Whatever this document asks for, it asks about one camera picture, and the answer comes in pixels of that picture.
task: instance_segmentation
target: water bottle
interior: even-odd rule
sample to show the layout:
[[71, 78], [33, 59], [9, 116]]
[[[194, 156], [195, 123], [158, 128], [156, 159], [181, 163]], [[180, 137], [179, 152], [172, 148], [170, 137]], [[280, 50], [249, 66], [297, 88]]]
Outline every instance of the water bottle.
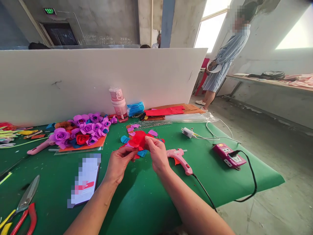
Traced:
[[126, 122], [128, 120], [126, 102], [122, 94], [122, 89], [119, 87], [111, 87], [109, 89], [111, 94], [111, 102], [115, 109], [117, 119], [119, 122]]

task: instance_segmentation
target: forearm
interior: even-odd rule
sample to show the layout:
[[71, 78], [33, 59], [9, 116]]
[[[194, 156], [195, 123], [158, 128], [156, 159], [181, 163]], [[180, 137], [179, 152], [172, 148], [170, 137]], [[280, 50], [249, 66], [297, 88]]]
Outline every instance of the forearm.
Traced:
[[181, 178], [167, 169], [158, 173], [189, 234], [234, 235], [227, 223]]
[[104, 179], [64, 235], [98, 235], [116, 188]]

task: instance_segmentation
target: hand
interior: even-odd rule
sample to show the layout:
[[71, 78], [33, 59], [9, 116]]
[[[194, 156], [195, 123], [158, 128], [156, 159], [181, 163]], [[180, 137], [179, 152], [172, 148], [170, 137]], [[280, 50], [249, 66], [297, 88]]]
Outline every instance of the hand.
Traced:
[[166, 148], [162, 141], [146, 136], [146, 143], [152, 158], [152, 168], [156, 173], [161, 173], [170, 169], [169, 160], [167, 158]]
[[104, 181], [120, 184], [124, 177], [124, 172], [130, 160], [135, 159], [138, 151], [131, 147], [122, 147], [111, 153], [107, 172]]

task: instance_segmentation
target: white cable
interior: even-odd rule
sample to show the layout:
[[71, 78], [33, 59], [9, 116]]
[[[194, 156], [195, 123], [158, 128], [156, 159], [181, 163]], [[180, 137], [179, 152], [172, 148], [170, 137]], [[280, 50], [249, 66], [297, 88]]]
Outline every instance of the white cable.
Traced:
[[231, 133], [231, 138], [230, 138], [230, 137], [223, 137], [223, 136], [222, 136], [222, 137], [218, 137], [218, 136], [214, 135], [213, 132], [212, 132], [212, 131], [210, 130], [210, 128], [208, 127], [209, 119], [207, 119], [205, 126], [206, 126], [206, 128], [208, 129], [208, 131], [209, 131], [214, 137], [212, 137], [212, 138], [204, 138], [204, 137], [202, 137], [202, 136], [200, 136], [200, 135], [198, 135], [198, 134], [195, 133], [197, 136], [200, 137], [200, 138], [198, 138], [197, 136], [195, 136], [195, 138], [196, 138], [196, 139], [206, 139], [206, 140], [220, 140], [220, 138], [226, 138], [226, 139], [230, 139], [230, 140], [236, 141], [237, 143], [241, 144], [240, 141], [234, 139], [234, 136], [233, 136], [233, 134], [232, 134], [232, 131], [229, 129], [229, 127], [228, 127], [221, 119], [219, 119], [219, 118], [216, 118], [216, 119], [220, 120], [220, 121], [228, 128], [228, 130], [229, 130], [230, 133]]

